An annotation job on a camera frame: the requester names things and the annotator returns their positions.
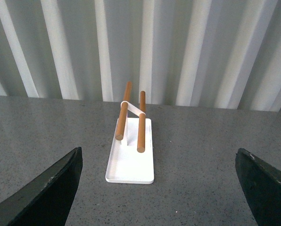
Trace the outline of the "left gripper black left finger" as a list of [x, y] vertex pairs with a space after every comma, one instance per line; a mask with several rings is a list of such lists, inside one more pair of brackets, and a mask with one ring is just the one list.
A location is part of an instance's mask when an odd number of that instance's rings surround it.
[[82, 168], [78, 147], [0, 203], [0, 226], [65, 225]]

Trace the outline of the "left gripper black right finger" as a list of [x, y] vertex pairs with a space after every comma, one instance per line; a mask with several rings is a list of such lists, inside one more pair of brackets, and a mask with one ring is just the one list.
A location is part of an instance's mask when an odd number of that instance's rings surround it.
[[281, 226], [281, 171], [240, 148], [236, 173], [259, 226]]

